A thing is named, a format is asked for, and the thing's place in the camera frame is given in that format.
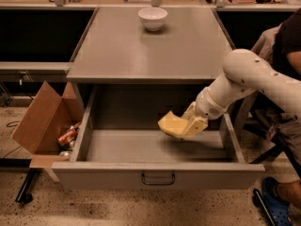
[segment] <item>gray table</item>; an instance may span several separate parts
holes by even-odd
[[[222,73],[231,50],[210,8],[165,7],[158,32],[138,17],[143,7],[100,7],[67,79],[80,83],[196,83]]]

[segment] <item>drawer handle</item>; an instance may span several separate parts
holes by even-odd
[[[170,185],[173,185],[176,182],[176,176],[175,176],[175,174],[172,173],[170,182],[147,182],[146,178],[145,178],[145,175],[142,174],[141,175],[141,180],[142,180],[142,183],[146,186],[170,186]]]

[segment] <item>person's arm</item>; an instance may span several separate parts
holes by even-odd
[[[301,180],[292,183],[279,183],[276,192],[282,200],[301,209]]]
[[[301,75],[301,51],[290,52],[287,58],[292,65],[293,69]]]

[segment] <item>drawer front panel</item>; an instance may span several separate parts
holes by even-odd
[[[0,70],[2,82],[66,82],[66,76],[67,70]]]
[[[200,163],[199,169],[97,169],[93,163],[66,169],[68,164],[54,163],[53,170],[64,187],[78,189],[248,189],[264,171],[262,165],[224,163]]]

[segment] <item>drawer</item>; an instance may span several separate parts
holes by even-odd
[[[95,85],[71,159],[52,169],[67,188],[237,189],[264,172],[247,164],[229,114],[191,140],[157,122],[181,115],[200,85]]]
[[[51,69],[47,68],[49,66],[47,63],[37,63],[37,67],[40,66],[40,70],[28,70],[28,69],[12,69],[12,70],[2,70],[0,69],[0,81],[2,82],[67,82],[67,72],[69,67],[66,63],[64,65],[59,65]]]

